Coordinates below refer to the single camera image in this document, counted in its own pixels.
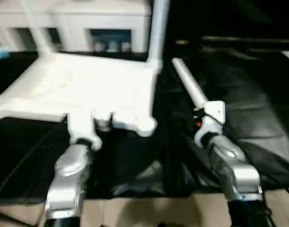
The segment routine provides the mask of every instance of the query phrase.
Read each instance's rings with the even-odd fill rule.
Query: metal joint
[[[215,136],[209,143],[212,171],[218,176],[230,201],[262,200],[260,175],[243,151],[227,137]]]
[[[74,144],[57,160],[45,206],[48,219],[80,217],[89,175],[88,152],[87,146]]]

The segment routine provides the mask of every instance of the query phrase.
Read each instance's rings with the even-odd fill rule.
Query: black cloth
[[[145,60],[144,56],[120,56]],[[0,92],[3,92],[37,58],[35,53],[13,53],[0,61]],[[154,116],[158,126],[153,136],[142,138],[133,131],[113,129],[97,132],[103,147],[93,155],[92,174],[87,182],[87,198],[188,196],[184,185],[187,171],[170,152],[168,127],[162,120],[158,95]],[[15,118],[0,119],[0,185],[20,159],[47,133],[10,178],[0,195],[0,203],[38,203],[46,199],[54,177],[54,164],[69,142],[65,122],[43,122]]]
[[[288,187],[289,59],[282,54],[251,57],[235,52],[210,52],[193,54],[185,62],[207,97],[226,103],[226,125],[260,172],[265,187]],[[202,186],[220,188],[209,171],[208,152],[194,144],[197,130],[192,118],[194,105],[170,67],[161,81],[171,122],[176,124],[177,135],[182,135],[188,147],[185,153],[193,156],[193,164],[186,158],[187,166],[194,169],[192,173]]]

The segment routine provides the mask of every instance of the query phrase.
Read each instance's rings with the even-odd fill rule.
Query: white rod
[[[208,99],[183,60],[174,58],[172,62],[194,105],[197,108],[203,108]]]
[[[30,0],[21,0],[21,4],[23,6],[23,9],[25,11],[25,16],[27,17],[27,20],[30,26],[30,32],[37,45],[38,54],[41,56],[47,56],[52,52],[53,49],[46,35],[44,34],[42,29],[38,25],[37,17],[32,11],[32,7],[29,1]]]
[[[149,61],[161,60],[170,0],[154,0]]]

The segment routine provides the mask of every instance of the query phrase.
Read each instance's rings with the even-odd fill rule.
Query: white plastic bracket
[[[87,109],[76,109],[68,114],[68,131],[70,144],[74,144],[79,138],[90,140],[93,150],[102,147],[102,140],[95,133],[94,119],[91,111]]]
[[[194,137],[195,144],[200,148],[203,148],[201,138],[208,132],[222,135],[222,125],[225,123],[225,103],[223,101],[208,101],[204,104],[203,109],[207,115],[202,118],[202,126]]]

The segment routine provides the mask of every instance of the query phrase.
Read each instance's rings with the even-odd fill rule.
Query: black tablecloth
[[[0,92],[36,57],[20,53],[0,61]],[[289,148],[285,146],[289,144],[289,60],[281,54],[247,58],[216,52],[193,54],[186,63],[209,99],[226,102],[228,123],[235,126],[233,133],[247,145],[257,169],[279,178],[277,184],[262,176],[266,188],[289,186]],[[250,108],[241,111],[241,115],[234,111],[236,106],[246,107],[249,101],[262,105],[261,110],[268,115]],[[149,138],[125,130],[99,133],[104,146],[94,156],[88,198],[180,197],[192,191],[221,191],[209,169],[206,152],[194,145],[193,105],[170,59],[165,59],[157,79],[153,114],[158,127]],[[258,130],[253,130],[255,125],[259,125]],[[7,183],[1,203],[45,200],[54,163],[68,146],[69,135],[65,122],[0,120],[0,184],[52,128],[55,129],[51,135]],[[269,133],[276,141],[269,140],[268,146],[261,147],[263,143],[258,140],[271,139],[267,138]]]
[[[145,61],[146,56],[108,55]],[[37,58],[36,53],[14,53],[0,61],[0,92],[3,92]],[[87,184],[87,198],[188,196],[182,163],[171,152],[162,112],[154,105],[154,116],[160,118],[153,136],[142,138],[133,131],[113,129],[99,133],[103,147],[94,155],[92,175]],[[53,123],[15,118],[0,120],[0,184],[12,168],[43,136],[51,133],[18,171],[10,178],[0,203],[37,203],[46,199],[54,176],[54,164],[68,147],[65,122]]]

